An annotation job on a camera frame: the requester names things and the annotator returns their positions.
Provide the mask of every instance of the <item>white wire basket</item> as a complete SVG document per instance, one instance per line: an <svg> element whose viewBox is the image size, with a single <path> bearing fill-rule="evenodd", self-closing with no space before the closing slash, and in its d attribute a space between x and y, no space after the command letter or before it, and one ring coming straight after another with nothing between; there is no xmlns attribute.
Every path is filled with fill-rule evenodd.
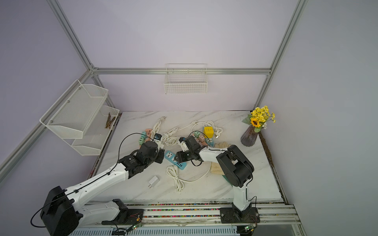
<svg viewBox="0 0 378 236"><path fill-rule="evenodd" d="M80 155L100 155L111 130L106 128L109 113L110 120L115 117L114 121L110 125L110 127L113 127L114 122L117 120L119 110L109 106L102 106L96 117L93 119L93 122L88 131L85 133L84 137L73 141L71 147L80 153Z"/></svg>
<svg viewBox="0 0 378 236"><path fill-rule="evenodd" d="M80 83L46 124L40 122L61 139L82 139L107 96L105 88Z"/></svg>
<svg viewBox="0 0 378 236"><path fill-rule="evenodd" d="M166 94L206 94L208 92L208 78L206 64L193 65L192 68L168 68L164 81Z"/></svg>

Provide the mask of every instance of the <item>marble tabletop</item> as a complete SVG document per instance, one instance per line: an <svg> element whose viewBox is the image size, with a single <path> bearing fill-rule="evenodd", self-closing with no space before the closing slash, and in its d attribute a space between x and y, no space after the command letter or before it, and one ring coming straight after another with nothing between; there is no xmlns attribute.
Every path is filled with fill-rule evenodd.
<svg viewBox="0 0 378 236"><path fill-rule="evenodd" d="M182 128L192 121L212 120L217 127L223 129L219 138L213 138L215 143L227 142L235 144L253 164L253 180L248 185L248 198L257 196L259 202L282 202L282 197L277 187L276 180L265 155L260 138L252 147L245 147L240 142L240 137L248 128L248 125L241 121L247 116L248 111L159 111L159 112L123 112L110 141L106 154L98 168L100 173L112 166L118 158L118 148L121 141L131 133L141 133L147 128L152 128L159 118L166 116L166 120L160 125L160 134L166 133L173 127ZM193 130L203 130L203 125L198 124ZM175 135L187 137L191 132L191 126L178 131ZM139 149L138 140L140 135L128 137L121 146L120 158L129 155L132 151ZM165 150L173 153L180 151L180 146L165 146ZM195 167L190 162L184 170L179 170L179 177L184 180L195 180L202 176L210 167L210 162L204 162ZM145 202L145 203L194 203L194 202L232 202L232 185L221 175L208 173L199 181L185 183L185 188L177 192L172 178L167 176L166 168L172 165L164 159L162 164L153 163L142 173L139 173L127 181L112 186L103 193L97 195L93 201L111 201L119 198L124 202ZM148 181L157 176L159 182L153 187L148 187Z"/></svg>

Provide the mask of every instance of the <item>flower vase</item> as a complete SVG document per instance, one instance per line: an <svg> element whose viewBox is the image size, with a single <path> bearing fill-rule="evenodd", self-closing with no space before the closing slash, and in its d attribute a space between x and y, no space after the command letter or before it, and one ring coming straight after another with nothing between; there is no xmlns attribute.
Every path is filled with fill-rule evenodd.
<svg viewBox="0 0 378 236"><path fill-rule="evenodd" d="M244 146L250 147L255 144L257 136L258 133L255 132L255 127L250 125L240 138L240 141Z"/></svg>

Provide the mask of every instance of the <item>sunflower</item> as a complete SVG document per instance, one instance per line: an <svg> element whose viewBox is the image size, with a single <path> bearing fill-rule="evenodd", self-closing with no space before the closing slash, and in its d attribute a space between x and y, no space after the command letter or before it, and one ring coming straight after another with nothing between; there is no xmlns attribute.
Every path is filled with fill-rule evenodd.
<svg viewBox="0 0 378 236"><path fill-rule="evenodd" d="M251 118L251 124L257 128L261 126L259 120L257 120L256 118Z"/></svg>

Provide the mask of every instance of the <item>yellow artificial flower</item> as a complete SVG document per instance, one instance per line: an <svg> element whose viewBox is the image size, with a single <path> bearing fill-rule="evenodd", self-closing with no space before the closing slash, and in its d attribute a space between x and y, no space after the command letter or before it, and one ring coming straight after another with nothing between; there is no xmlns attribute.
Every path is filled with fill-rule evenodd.
<svg viewBox="0 0 378 236"><path fill-rule="evenodd" d="M260 125L260 122L256 119L256 118L251 118L251 124L254 126L254 127L257 127L259 128L261 125Z"/></svg>
<svg viewBox="0 0 378 236"><path fill-rule="evenodd" d="M260 122L265 122L265 119L264 119L263 116L259 116L257 119L258 119Z"/></svg>

